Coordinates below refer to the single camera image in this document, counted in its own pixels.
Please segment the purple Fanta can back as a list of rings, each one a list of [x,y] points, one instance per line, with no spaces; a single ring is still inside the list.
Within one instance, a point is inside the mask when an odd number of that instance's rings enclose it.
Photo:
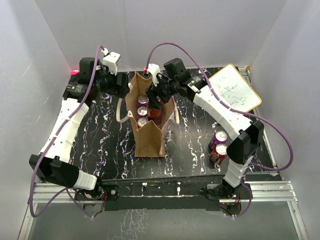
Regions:
[[[138,109],[137,109],[137,117],[139,119],[141,118],[147,118],[148,117],[148,109],[146,106],[140,106]]]

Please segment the brown canvas tote bag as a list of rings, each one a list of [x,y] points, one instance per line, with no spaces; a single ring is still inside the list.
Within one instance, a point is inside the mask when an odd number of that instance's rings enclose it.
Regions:
[[[151,85],[152,78],[144,78],[135,72],[129,82],[130,92],[125,97],[125,104],[128,110],[127,116],[120,119],[121,103],[117,104],[116,120],[125,122],[130,120],[134,140],[135,156],[142,158],[163,158],[165,156],[165,137],[172,120],[179,120],[178,110],[174,98],[165,103],[162,109],[161,124],[156,125],[154,121],[149,121],[146,125],[138,127],[138,97],[146,93],[146,89]]]

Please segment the red cola can front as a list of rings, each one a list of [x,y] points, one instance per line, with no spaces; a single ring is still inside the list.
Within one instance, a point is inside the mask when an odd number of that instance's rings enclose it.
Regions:
[[[140,129],[149,122],[147,117],[142,117],[137,120],[137,128]]]

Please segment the red cola can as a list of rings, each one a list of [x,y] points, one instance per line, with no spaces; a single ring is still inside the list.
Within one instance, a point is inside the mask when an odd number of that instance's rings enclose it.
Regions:
[[[227,157],[227,146],[225,144],[217,144],[213,147],[213,150],[209,156],[212,163],[220,165]]]
[[[150,104],[147,104],[147,110],[148,110],[148,119],[150,121],[153,121],[156,125],[160,125],[162,123],[162,114],[163,114],[163,101],[160,100],[161,103],[161,109],[157,108],[151,108]]]
[[[142,117],[137,120],[137,128],[140,129],[149,122],[147,117]]]

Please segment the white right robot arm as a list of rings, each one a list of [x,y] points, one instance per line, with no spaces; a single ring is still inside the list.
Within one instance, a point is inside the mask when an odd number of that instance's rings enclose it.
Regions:
[[[180,58],[168,61],[164,68],[166,75],[156,64],[149,63],[145,69],[152,77],[152,84],[146,90],[149,108],[161,110],[172,96],[180,95],[204,109],[226,130],[232,142],[226,149],[229,164],[222,190],[226,197],[235,198],[241,192],[240,184],[263,139],[263,123],[226,108],[210,90],[207,75],[191,74]]]

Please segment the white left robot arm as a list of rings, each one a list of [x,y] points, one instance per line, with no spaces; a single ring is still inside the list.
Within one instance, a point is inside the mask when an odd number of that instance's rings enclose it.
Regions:
[[[79,72],[71,75],[62,95],[61,109],[51,134],[39,154],[29,158],[33,177],[66,188],[85,190],[93,200],[103,195],[98,178],[71,165],[70,153],[78,128],[99,93],[120,99],[129,93],[129,77],[118,72],[120,54],[111,52],[102,60],[84,57]]]

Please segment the purple fanta can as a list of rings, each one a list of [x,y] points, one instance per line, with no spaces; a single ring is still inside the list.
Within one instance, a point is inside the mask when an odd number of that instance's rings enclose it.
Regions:
[[[217,131],[213,134],[209,144],[208,144],[208,147],[212,150],[214,148],[214,146],[218,145],[218,144],[225,144],[228,140],[228,135],[220,130],[220,131]]]
[[[147,107],[148,106],[148,97],[146,95],[140,95],[138,98],[137,98],[137,107],[138,108],[141,108],[141,107]]]
[[[148,117],[148,109],[146,106],[140,106],[138,109],[137,109],[137,117],[139,119],[141,118],[147,118]]]

